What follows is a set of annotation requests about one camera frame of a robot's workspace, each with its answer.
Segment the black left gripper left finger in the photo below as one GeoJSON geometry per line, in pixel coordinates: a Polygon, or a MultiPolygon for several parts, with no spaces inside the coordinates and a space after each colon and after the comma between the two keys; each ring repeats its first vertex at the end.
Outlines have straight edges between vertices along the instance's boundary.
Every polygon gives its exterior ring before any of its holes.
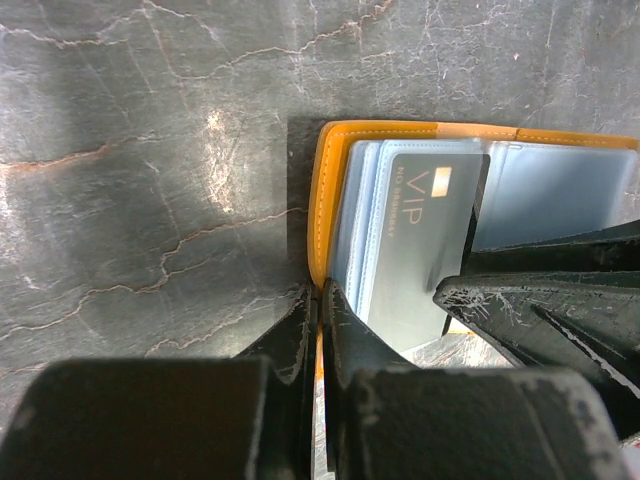
{"type": "Polygon", "coordinates": [[[83,358],[30,384],[1,443],[5,479],[307,479],[317,302],[231,358],[83,358]]]}

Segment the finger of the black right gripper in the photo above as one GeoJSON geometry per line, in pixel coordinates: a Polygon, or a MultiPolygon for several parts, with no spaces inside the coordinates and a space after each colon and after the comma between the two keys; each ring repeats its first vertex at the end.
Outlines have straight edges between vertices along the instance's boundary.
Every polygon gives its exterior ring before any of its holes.
{"type": "Polygon", "coordinates": [[[563,367],[602,398],[622,440],[639,437],[639,277],[631,272],[449,277],[435,303],[526,367],[563,367]]]}
{"type": "Polygon", "coordinates": [[[580,274],[591,280],[637,280],[639,222],[472,253],[460,273],[462,277],[509,274],[580,274]]]}

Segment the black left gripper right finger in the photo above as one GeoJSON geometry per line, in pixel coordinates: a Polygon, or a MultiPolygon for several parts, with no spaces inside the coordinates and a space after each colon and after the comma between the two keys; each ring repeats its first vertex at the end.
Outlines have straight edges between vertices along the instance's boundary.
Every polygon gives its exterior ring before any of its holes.
{"type": "Polygon", "coordinates": [[[605,405],[559,368],[421,369],[322,297],[327,462],[339,479],[626,479],[605,405]]]}

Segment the orange leather card holder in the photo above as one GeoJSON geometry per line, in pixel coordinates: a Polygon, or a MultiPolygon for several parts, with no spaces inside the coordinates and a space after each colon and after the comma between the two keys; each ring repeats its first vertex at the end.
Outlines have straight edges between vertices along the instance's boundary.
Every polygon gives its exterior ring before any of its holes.
{"type": "Polygon", "coordinates": [[[468,253],[610,227],[636,139],[470,123],[326,124],[313,167],[307,250],[317,286],[342,288],[397,351],[443,336],[437,285],[468,253]]]}

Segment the black VIP credit card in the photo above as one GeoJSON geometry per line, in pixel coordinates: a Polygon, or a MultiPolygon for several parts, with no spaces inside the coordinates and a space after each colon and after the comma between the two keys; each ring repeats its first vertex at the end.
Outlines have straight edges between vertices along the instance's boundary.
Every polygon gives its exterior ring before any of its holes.
{"type": "Polygon", "coordinates": [[[460,270],[484,165],[480,151],[381,152],[357,307],[399,352],[443,332],[433,295],[460,270]]]}

